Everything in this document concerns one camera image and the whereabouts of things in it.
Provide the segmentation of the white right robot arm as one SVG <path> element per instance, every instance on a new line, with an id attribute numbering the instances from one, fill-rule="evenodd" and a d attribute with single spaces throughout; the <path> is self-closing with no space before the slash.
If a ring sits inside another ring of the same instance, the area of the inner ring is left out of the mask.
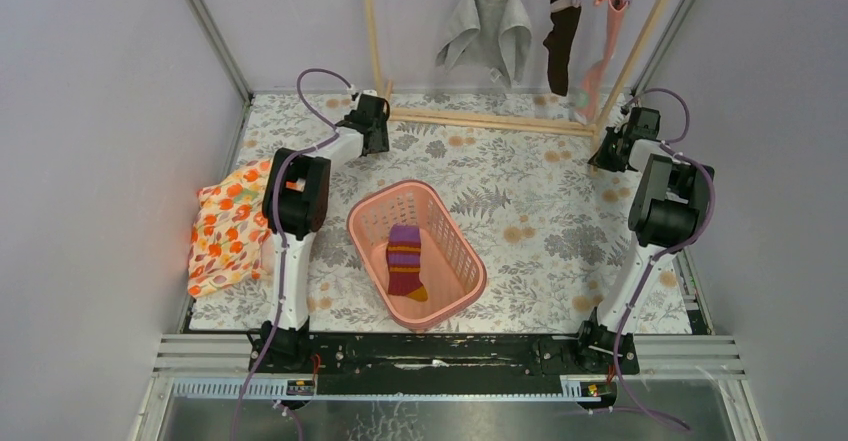
<path id="1" fill-rule="evenodd" d="M 673 256 L 694 243 L 711 219 L 715 170 L 693 162 L 659 139 L 660 112 L 636 107 L 619 127 L 608 127 L 589 165 L 640 175 L 627 218 L 631 233 L 625 260 L 604 299 L 596 322 L 628 335 L 637 327 L 643 294 Z"/>

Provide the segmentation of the wooden drying rack frame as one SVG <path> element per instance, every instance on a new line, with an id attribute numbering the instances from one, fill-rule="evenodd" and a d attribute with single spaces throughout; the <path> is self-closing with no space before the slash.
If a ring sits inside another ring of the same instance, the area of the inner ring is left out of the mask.
<path id="1" fill-rule="evenodd" d="M 566 136 L 589 137 L 592 145 L 600 142 L 604 123 L 612 111 L 615 101 L 623 92 L 625 82 L 645 50 L 648 38 L 656 29 L 659 18 L 665 11 L 669 0 L 655 0 L 645 22 L 628 54 L 624 65 L 613 84 L 605 104 L 599 114 L 588 125 L 563 119 L 543 119 L 521 116 L 503 116 L 496 114 L 474 114 L 456 110 L 427 110 L 411 108 L 392 108 L 390 118 L 394 121 L 417 122 L 425 124 L 453 125 L 474 128 L 526 131 Z M 392 97 L 393 81 L 383 76 L 380 63 L 380 49 L 377 35 L 377 22 L 373 0 L 363 0 L 363 12 L 369 43 L 370 63 L 376 93 L 386 99 Z"/>

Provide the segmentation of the pink plastic laundry basket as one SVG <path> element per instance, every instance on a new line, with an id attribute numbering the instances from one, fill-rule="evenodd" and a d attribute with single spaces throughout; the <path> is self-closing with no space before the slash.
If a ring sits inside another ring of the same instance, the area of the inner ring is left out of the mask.
<path id="1" fill-rule="evenodd" d="M 358 202 L 347 229 L 394 321 L 425 331 L 483 294 L 487 272 L 430 185 L 395 183 Z"/>

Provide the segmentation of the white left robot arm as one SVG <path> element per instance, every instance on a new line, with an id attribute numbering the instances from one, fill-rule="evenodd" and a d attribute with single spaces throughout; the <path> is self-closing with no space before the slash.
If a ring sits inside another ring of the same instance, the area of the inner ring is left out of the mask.
<path id="1" fill-rule="evenodd" d="M 327 139 L 300 150 L 281 148 L 272 160 L 262 214 L 275 256 L 273 329 L 297 332 L 308 324 L 308 265 L 326 219 L 332 169 L 390 149 L 389 102 L 373 90 L 354 95 L 353 101 Z"/>

